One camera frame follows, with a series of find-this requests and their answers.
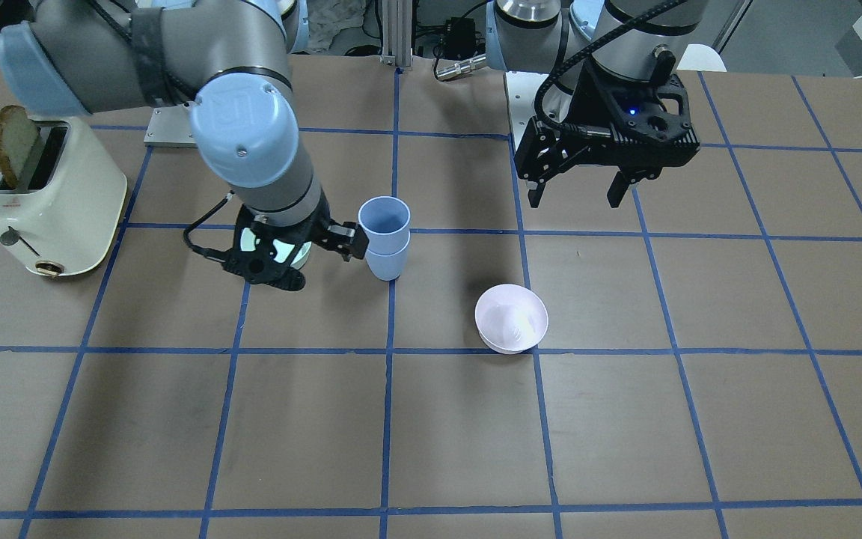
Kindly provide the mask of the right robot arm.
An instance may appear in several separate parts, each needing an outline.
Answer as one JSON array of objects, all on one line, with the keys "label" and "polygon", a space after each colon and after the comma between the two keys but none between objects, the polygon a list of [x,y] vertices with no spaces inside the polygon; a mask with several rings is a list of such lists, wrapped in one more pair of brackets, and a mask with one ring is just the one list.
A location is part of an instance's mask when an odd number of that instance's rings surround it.
[{"label": "right robot arm", "polygon": [[306,243],[362,259],[368,237],[331,217],[300,134],[288,55],[308,40],[305,1],[34,1],[0,31],[0,68],[48,116],[188,106],[202,160],[242,202],[233,245],[192,252],[252,285],[301,290]]}]

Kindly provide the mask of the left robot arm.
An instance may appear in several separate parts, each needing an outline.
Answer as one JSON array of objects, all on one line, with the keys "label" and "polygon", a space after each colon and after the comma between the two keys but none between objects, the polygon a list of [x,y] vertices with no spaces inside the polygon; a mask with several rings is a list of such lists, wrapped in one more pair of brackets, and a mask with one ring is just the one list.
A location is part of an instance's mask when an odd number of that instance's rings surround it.
[{"label": "left robot arm", "polygon": [[700,141],[676,68],[705,1],[492,1],[486,61],[540,73],[514,167],[540,205],[575,166],[610,166],[616,208],[642,180],[687,165]]}]

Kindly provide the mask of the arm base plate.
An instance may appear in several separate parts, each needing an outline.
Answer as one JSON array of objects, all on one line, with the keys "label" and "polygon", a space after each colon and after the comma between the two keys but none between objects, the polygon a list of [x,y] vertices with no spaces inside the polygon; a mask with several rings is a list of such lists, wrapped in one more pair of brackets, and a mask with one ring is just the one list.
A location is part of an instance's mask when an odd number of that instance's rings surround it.
[{"label": "arm base plate", "polygon": [[[537,90],[546,78],[547,75],[544,73],[523,71],[505,73],[507,115],[509,115],[510,127],[512,127],[514,150],[520,146],[529,120],[536,115],[534,98],[536,98]],[[553,85],[544,96],[545,112],[549,117],[554,116],[555,120],[561,121],[568,112],[571,99],[570,94]]]},{"label": "arm base plate", "polygon": [[189,126],[189,106],[154,107],[144,134],[148,147],[195,149],[195,137]]}]

